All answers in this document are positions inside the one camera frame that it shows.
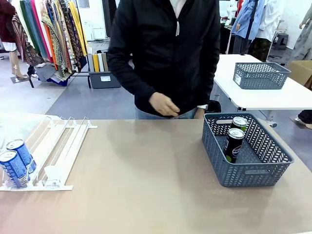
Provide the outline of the person's right hand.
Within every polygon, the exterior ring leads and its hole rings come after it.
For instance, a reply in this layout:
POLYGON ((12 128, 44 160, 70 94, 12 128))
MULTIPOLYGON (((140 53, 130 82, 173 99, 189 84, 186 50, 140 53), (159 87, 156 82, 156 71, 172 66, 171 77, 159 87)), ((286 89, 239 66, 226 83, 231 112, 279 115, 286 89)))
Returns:
POLYGON ((164 94, 155 92, 151 95, 149 103, 162 116, 177 117, 180 109, 172 102, 172 100, 164 94))

